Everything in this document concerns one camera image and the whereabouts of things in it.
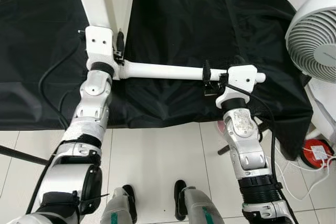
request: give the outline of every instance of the electric fan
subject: electric fan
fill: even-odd
[[[295,14],[286,43],[303,73],[336,83],[336,0],[308,0]]]
[[[336,136],[336,0],[308,0],[295,14],[286,33],[286,45],[295,66],[312,76],[306,87],[313,106],[313,138]]]

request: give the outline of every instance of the white tile floor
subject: white tile floor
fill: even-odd
[[[47,158],[61,135],[62,131],[0,132],[0,145]],[[177,224],[181,222],[174,218],[173,187],[182,178],[212,198],[226,224],[246,224],[230,158],[217,155],[224,145],[213,122],[165,129],[108,130],[102,146],[102,194],[131,184],[135,188],[139,224]],[[269,133],[264,136],[263,147],[269,155]],[[287,161],[279,154],[276,160],[283,169]],[[24,214],[42,169],[41,165],[0,155],[0,224]],[[304,201],[291,198],[285,190],[300,223],[336,223],[335,170],[333,164],[329,178]],[[303,197],[307,186],[322,175],[301,172],[289,165],[285,178],[289,189]],[[82,224],[99,223],[107,200],[102,200],[100,208],[86,216]]]

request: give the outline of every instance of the black shoe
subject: black shoe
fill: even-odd
[[[186,206],[184,203],[184,192],[182,191],[187,184],[183,180],[178,180],[175,183],[174,199],[175,199],[175,217],[177,220],[184,220],[187,215]]]
[[[129,202],[129,205],[130,205],[130,214],[131,214],[131,217],[132,217],[132,222],[133,222],[133,224],[135,224],[138,220],[138,214],[136,213],[136,208],[135,208],[135,194],[134,194],[133,187],[130,186],[130,185],[125,185],[122,188],[129,195],[128,202]]]

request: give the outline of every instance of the black cloth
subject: black cloth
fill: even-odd
[[[286,0],[133,0],[125,59],[143,63],[212,68],[254,64],[267,75],[254,94],[271,107],[277,137],[290,158],[302,147],[312,108],[300,72],[287,53],[285,33],[295,11]],[[77,46],[77,30],[88,25],[80,0],[0,0],[0,129],[59,127],[40,98],[37,82]],[[54,104],[81,80],[85,43],[47,80]],[[71,118],[78,90],[67,96]],[[215,98],[200,81],[128,79],[113,82],[109,125],[166,127],[221,119]],[[258,102],[253,115],[268,121]]]

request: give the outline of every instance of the black rubber boot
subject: black rubber boot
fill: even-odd
[[[184,220],[187,216],[187,210],[184,203],[184,192],[182,191],[187,184],[183,180],[175,183],[174,199],[175,199],[175,217],[177,220]]]
[[[129,195],[128,201],[129,201],[129,205],[130,205],[130,214],[131,214],[131,217],[132,217],[132,222],[133,222],[133,224],[135,224],[138,220],[138,214],[136,213],[135,194],[134,194],[133,187],[130,186],[130,185],[125,185],[122,188]]]

